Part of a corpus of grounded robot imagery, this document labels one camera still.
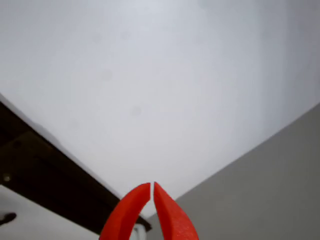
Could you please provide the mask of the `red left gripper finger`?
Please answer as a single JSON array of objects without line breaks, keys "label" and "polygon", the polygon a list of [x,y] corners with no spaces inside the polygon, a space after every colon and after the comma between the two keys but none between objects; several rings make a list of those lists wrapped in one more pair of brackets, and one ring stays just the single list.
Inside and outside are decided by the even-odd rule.
[{"label": "red left gripper finger", "polygon": [[151,184],[143,183],[131,190],[116,205],[107,219],[100,240],[129,240],[139,214],[151,198]]}]

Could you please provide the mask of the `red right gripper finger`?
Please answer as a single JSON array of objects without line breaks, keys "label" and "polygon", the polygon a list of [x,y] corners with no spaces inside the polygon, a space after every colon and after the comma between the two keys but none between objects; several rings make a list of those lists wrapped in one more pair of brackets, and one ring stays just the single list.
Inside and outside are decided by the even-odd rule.
[{"label": "red right gripper finger", "polygon": [[199,240],[187,214],[157,182],[154,183],[153,200],[165,240]]}]

